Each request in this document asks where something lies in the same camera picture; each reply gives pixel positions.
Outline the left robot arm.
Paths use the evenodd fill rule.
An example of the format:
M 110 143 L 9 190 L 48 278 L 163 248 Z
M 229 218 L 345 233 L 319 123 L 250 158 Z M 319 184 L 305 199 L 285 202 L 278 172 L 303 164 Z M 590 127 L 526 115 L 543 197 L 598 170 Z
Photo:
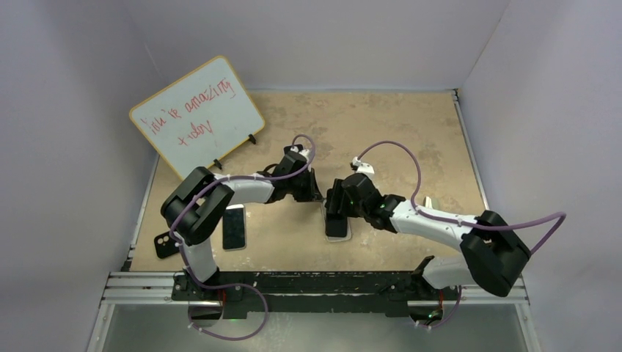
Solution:
M 203 166 L 195 168 L 161 206 L 174 241 L 180 246 L 185 271 L 193 278 L 190 290 L 199 299 L 213 298 L 219 289 L 218 266 L 210 237 L 227 207 L 247 203 L 271 204 L 291 195 L 297 202 L 323 199 L 310 167 L 314 152 L 300 144 L 285 149 L 271 172 L 226 176 Z

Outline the black phone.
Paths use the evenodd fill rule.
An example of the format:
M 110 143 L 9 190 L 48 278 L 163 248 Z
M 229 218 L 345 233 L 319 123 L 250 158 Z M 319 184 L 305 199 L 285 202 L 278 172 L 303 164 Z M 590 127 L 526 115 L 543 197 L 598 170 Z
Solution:
M 349 234 L 348 220 L 340 214 L 327 213 L 325 216 L 325 235 L 332 240 L 346 239 Z

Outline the silver stapler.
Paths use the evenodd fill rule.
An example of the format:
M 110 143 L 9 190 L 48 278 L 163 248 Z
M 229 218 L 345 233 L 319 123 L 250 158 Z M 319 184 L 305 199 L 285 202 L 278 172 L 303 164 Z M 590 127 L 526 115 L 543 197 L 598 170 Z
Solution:
M 422 205 L 426 208 L 439 209 L 439 200 L 430 196 L 423 198 Z

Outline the silver-edged phone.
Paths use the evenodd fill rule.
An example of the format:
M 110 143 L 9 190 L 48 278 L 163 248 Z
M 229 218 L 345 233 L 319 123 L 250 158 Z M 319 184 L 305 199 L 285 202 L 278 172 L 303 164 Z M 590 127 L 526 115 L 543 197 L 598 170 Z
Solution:
M 225 251 L 246 248 L 246 209 L 243 205 L 229 206 L 222 216 L 222 248 Z

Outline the black phone case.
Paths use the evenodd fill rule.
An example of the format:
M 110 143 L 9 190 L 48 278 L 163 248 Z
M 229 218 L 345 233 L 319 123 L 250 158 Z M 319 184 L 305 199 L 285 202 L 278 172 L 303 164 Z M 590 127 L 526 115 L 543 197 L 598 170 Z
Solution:
M 177 242 L 174 241 L 168 231 L 163 232 L 153 239 L 155 255 L 158 259 L 163 260 L 179 253 Z

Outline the beige phone case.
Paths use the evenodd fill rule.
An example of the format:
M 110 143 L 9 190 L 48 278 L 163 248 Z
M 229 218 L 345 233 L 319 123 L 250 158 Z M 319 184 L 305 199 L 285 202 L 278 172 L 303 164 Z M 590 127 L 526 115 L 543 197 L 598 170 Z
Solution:
M 324 235 L 328 242 L 339 243 L 351 240 L 352 231 L 347 218 L 330 216 L 325 202 L 322 202 L 321 212 L 324 222 Z

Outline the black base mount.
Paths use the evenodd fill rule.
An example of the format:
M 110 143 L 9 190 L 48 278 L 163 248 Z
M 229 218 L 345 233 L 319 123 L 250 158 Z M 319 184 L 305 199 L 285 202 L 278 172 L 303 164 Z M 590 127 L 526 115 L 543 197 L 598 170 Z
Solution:
M 198 285 L 176 274 L 172 300 L 222 303 L 224 318 L 250 312 L 377 313 L 388 318 L 436 321 L 458 289 L 435 289 L 413 271 L 218 271 L 216 283 Z

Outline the aluminium rail frame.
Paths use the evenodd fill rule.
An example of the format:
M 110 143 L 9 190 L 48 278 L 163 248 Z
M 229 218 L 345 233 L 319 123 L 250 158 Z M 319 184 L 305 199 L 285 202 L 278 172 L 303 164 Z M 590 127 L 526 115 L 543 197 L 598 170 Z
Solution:
M 408 271 L 181 272 L 107 279 L 89 351 L 539 351 L 522 283 L 434 290 Z

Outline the yellow-framed whiteboard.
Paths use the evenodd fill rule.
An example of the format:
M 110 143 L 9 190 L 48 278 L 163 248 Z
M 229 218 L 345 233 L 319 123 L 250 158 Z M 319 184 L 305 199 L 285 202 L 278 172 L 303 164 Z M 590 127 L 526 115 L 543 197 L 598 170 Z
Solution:
M 134 106 L 129 118 L 181 179 L 215 165 L 266 125 L 223 56 Z

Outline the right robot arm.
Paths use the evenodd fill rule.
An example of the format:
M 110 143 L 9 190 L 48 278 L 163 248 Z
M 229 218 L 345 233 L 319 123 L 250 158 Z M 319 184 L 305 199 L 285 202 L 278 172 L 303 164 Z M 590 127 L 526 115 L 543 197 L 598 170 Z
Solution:
M 420 298 L 459 285 L 478 285 L 506 297 L 531 258 L 499 214 L 486 210 L 468 216 L 413 205 L 403 196 L 382 194 L 362 173 L 336 179 L 325 207 L 331 220 L 361 218 L 377 230 L 417 235 L 458 251 L 458 256 L 433 257 L 419 267 L 411 287 Z

